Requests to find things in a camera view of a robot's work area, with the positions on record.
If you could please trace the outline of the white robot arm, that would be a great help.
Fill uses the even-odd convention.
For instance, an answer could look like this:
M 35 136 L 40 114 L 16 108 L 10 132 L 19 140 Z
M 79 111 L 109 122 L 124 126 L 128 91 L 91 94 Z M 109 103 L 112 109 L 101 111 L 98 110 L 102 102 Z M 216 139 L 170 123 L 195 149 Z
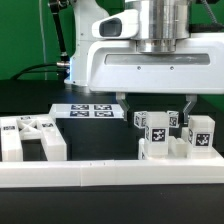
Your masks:
M 72 3 L 76 51 L 68 84 L 114 92 L 124 112 L 128 93 L 184 94 L 187 114 L 199 94 L 224 94 L 224 33 L 189 27 L 194 0 L 124 0 L 113 16 L 96 0 Z

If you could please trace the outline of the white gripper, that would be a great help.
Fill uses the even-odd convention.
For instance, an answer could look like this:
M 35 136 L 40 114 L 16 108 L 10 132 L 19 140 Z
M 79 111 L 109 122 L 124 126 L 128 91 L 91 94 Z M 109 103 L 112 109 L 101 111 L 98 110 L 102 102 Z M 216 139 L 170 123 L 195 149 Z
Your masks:
M 125 121 L 125 93 L 187 94 L 184 124 L 196 94 L 224 93 L 224 33 L 190 34 L 185 12 L 128 9 L 95 22 L 92 34 L 98 41 L 88 51 L 88 86 L 117 92 Z

